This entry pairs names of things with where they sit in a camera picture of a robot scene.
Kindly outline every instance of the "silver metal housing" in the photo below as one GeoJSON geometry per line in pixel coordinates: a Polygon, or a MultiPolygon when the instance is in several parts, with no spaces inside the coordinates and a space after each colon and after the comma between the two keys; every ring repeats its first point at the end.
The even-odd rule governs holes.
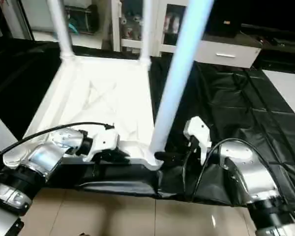
{"type": "Polygon", "coordinates": [[[258,154],[246,144],[238,141],[223,143],[220,166],[232,173],[242,204],[279,196],[271,174],[260,162],[258,154]]]}
{"type": "Polygon", "coordinates": [[[69,151],[73,155],[79,150],[83,138],[83,134],[74,129],[54,131],[49,134],[46,142],[39,144],[22,160],[21,165],[38,172],[47,181],[66,152],[69,151]]]}
{"type": "Polygon", "coordinates": [[[2,183],[0,184],[0,200],[17,209],[29,208],[32,204],[32,200],[26,194],[2,183]]]}
{"type": "Polygon", "coordinates": [[[4,236],[19,219],[17,215],[0,208],[0,236],[4,236]]]}
{"type": "Polygon", "coordinates": [[[258,230],[256,236],[295,236],[295,224],[258,230]]]}

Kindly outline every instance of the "tiled floor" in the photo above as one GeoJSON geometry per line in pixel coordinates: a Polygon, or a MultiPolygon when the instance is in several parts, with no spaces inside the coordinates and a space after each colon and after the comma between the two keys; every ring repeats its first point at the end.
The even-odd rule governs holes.
{"type": "Polygon", "coordinates": [[[242,208],[43,189],[20,235],[254,236],[247,220],[242,208]]]}

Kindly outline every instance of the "silver robotic arm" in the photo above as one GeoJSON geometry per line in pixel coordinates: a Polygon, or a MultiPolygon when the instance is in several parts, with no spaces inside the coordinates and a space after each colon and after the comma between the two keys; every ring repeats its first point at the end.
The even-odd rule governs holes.
{"type": "Polygon", "coordinates": [[[56,171],[64,156],[90,157],[103,150],[114,150],[118,134],[114,129],[99,132],[93,138],[86,131],[64,128],[51,132],[22,157],[15,169],[3,171],[0,181],[0,236],[15,236],[23,227],[19,216],[31,206],[38,191],[56,171]]]}
{"type": "MultiPolygon", "coordinates": [[[[187,122],[185,136],[193,136],[203,150],[210,149],[209,128],[199,117],[187,122]]],[[[289,212],[282,210],[282,196],[269,170],[258,153],[240,141],[223,142],[218,149],[219,165],[230,173],[237,198],[246,205],[256,226],[257,236],[295,236],[295,223],[289,212]]]]}

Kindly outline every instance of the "cabinet drawer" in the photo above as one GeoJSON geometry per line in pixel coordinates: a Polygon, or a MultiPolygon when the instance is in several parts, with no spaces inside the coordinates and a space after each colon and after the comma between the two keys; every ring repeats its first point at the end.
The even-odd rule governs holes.
{"type": "Polygon", "coordinates": [[[203,63],[250,68],[260,48],[201,41],[195,60],[203,63]]]}

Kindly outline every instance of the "black plastic sheet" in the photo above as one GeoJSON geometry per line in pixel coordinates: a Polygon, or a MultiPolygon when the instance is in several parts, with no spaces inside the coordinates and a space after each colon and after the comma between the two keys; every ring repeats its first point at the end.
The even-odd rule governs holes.
{"type": "MultiPolygon", "coordinates": [[[[74,47],[78,55],[135,59],[135,56],[74,47]]],[[[154,117],[170,58],[152,58],[150,90],[154,117]]],[[[0,40],[0,117],[20,138],[60,65],[57,43],[0,40]]],[[[50,186],[85,191],[188,201],[182,193],[181,164],[187,140],[183,128],[200,116],[211,140],[242,138],[268,161],[295,208],[295,114],[262,71],[194,63],[171,130],[166,160],[159,171],[141,165],[62,165],[50,186]]],[[[187,168],[187,195],[201,166],[195,153],[187,168]]],[[[238,206],[227,171],[212,163],[205,171],[196,202],[238,206]]]]}

